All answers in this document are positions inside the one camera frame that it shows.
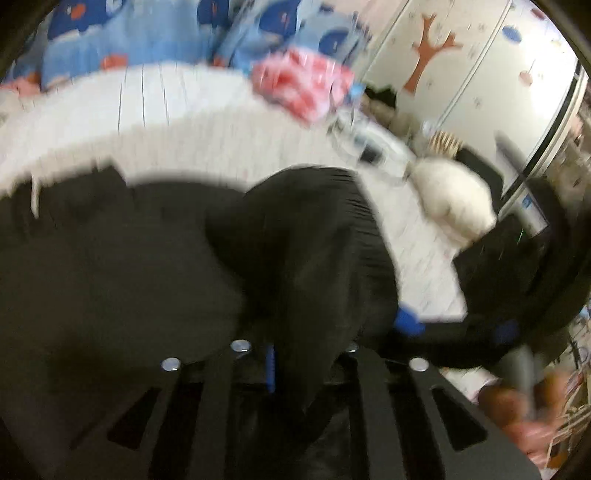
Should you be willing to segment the large black puffer jacket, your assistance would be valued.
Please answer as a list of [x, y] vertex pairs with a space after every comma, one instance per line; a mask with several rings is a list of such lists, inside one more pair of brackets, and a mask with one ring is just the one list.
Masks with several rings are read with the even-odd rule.
[[232, 395], [223, 479], [352, 478], [367, 425], [349, 349], [399, 310], [356, 175], [291, 168], [248, 191], [114, 167], [1, 199], [1, 475], [71, 479], [72, 451], [160, 362], [273, 348]]

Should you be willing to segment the white plush pillow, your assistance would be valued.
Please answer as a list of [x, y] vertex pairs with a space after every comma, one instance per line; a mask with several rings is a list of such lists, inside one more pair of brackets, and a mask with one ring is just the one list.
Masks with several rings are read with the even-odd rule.
[[446, 158], [418, 159], [408, 163], [406, 177], [425, 216], [459, 247], [471, 245], [496, 226], [489, 186], [463, 164]]

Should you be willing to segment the white wardrobe with tree sticker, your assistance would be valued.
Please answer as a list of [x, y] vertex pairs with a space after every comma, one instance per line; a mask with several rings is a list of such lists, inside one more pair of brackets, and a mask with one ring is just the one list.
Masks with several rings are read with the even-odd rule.
[[531, 1], [400, 1], [363, 80], [399, 111], [456, 135], [502, 175], [503, 189], [555, 153], [588, 77]]

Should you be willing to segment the white cherry print bedsheet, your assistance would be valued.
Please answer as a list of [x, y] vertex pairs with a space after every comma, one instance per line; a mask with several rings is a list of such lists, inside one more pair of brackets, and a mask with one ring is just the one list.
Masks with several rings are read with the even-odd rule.
[[128, 181], [211, 180], [249, 189], [301, 165], [355, 170], [374, 204], [404, 306], [425, 321], [466, 311], [455, 249], [424, 215], [404, 165], [361, 163], [348, 138], [307, 127], [242, 74], [164, 63], [98, 72], [34, 97], [1, 95], [1, 188], [114, 164]]

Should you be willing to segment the pink patterned cloth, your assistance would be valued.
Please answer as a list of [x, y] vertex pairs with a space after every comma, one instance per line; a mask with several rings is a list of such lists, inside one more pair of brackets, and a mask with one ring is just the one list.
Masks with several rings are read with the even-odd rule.
[[346, 101], [355, 74], [332, 58], [295, 47], [256, 63], [250, 80], [257, 94], [314, 124]]

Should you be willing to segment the blue whale print quilt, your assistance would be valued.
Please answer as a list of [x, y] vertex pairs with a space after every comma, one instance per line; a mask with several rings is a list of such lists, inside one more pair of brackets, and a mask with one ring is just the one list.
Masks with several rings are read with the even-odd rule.
[[288, 47], [352, 66], [371, 39], [358, 12], [322, 1], [61, 1], [2, 82], [46, 91], [96, 71], [166, 61], [249, 72]]

